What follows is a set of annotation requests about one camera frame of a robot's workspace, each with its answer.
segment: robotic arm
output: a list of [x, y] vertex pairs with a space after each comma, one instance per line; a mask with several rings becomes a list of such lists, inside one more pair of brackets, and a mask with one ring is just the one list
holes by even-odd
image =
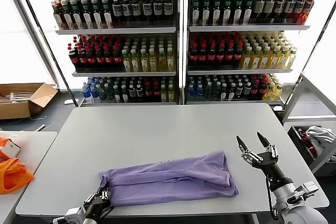
[[[250, 151], [237, 136], [238, 146], [243, 159], [252, 167], [261, 169], [266, 176], [268, 200], [273, 219], [279, 224], [328, 224], [324, 216], [314, 208], [304, 205], [305, 201], [319, 189], [310, 181], [295, 188], [293, 181], [286, 177], [279, 166], [278, 150], [268, 140], [257, 132], [265, 152], [256, 154]], [[271, 205], [270, 192], [276, 196], [275, 206]]]

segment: gray floor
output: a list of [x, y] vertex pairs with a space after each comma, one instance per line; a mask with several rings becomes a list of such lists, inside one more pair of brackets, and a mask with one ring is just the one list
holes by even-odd
[[[75, 94], [78, 98], [81, 97], [81, 93]], [[2, 120], [0, 121], [0, 128], [5, 131], [34, 131], [42, 124], [46, 127], [46, 131], [56, 131], [59, 132], [62, 128], [64, 122], [68, 118], [72, 109], [75, 107], [73, 104], [64, 105], [64, 101], [70, 99], [70, 96], [66, 93], [57, 94], [48, 106], [43, 109], [38, 115], [34, 115], [27, 119], [15, 119], [15, 120]], [[84, 123], [78, 122], [77, 127], [80, 128], [84, 126]], [[336, 221], [336, 211], [334, 207], [336, 206], [336, 177], [320, 177], [317, 178], [321, 187], [325, 191], [329, 198], [330, 206], [326, 209], [320, 209], [323, 215], [327, 218], [329, 223], [335, 223]], [[269, 213], [258, 214], [260, 224], [266, 224], [270, 220]], [[15, 216], [12, 224], [47, 224], [51, 219], [40, 219], [40, 218], [27, 218]], [[196, 223], [196, 224], [247, 224], [249, 223], [247, 216], [202, 216], [202, 217], [161, 217], [161, 218], [113, 218], [106, 219], [103, 223], [114, 223], [114, 224], [182, 224], [182, 223]]]

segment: cable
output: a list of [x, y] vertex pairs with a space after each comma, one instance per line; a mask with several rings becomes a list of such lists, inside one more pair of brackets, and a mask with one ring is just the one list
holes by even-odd
[[267, 187], [267, 194], [268, 194], [268, 204], [269, 204], [269, 211], [271, 212], [273, 220], [278, 220], [279, 217], [274, 215], [273, 209], [272, 209], [272, 199], [271, 199], [271, 191], [269, 189], [269, 179], [268, 176], [266, 176], [266, 187]]

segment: yellow bottle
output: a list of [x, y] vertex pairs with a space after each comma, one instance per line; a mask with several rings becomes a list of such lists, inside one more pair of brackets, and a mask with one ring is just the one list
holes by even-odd
[[257, 46], [255, 52], [251, 57], [250, 64], [248, 65], [250, 69], [257, 69], [260, 60], [261, 47]]
[[164, 49], [161, 47], [159, 49], [159, 71], [167, 71], [168, 66], [167, 66], [167, 59], [166, 56], [164, 55]]
[[285, 68], [285, 64], [287, 61], [287, 51], [288, 51], [288, 46], [284, 46], [284, 48], [281, 51], [281, 54], [279, 56], [278, 62], [275, 65], [276, 69], [283, 69]]
[[158, 63], [156, 60], [156, 55], [154, 48], [149, 49], [149, 65], [151, 67], [151, 72], [157, 72], [158, 71]]
[[264, 48], [263, 54], [260, 57], [259, 64], [258, 64], [258, 68], [259, 69], [266, 69], [266, 64], [267, 64], [268, 59], [269, 59], [269, 51], [270, 51], [270, 49], [271, 48], [269, 46], [266, 46]]
[[266, 90], [266, 92], [264, 93], [264, 95], [262, 96], [263, 100], [271, 100], [272, 96], [273, 96], [273, 89], [274, 89], [274, 82], [271, 82]]
[[247, 47], [246, 51], [242, 57], [242, 59], [240, 60], [239, 64], [240, 64], [240, 68], [241, 69], [248, 69], [248, 65], [251, 61], [251, 51], [252, 51], [252, 47]]
[[168, 47], [167, 48], [167, 63], [168, 63], [168, 71], [176, 71], [176, 63], [175, 63], [175, 57], [173, 53], [173, 48]]

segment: shelf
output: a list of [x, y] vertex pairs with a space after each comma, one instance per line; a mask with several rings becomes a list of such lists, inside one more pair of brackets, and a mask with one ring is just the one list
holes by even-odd
[[228, 69], [228, 70], [188, 70], [190, 76], [205, 74], [253, 74], [253, 73], [290, 73], [292, 69]]
[[176, 72], [96, 72], [96, 73], [77, 73], [74, 77], [138, 77], [138, 76], [175, 76]]
[[176, 27], [141, 27], [141, 28], [111, 28], [111, 29], [74, 29], [56, 30], [57, 34], [167, 34], [174, 33]]
[[307, 30], [309, 27], [300, 25], [190, 26], [189, 31], [282, 31]]

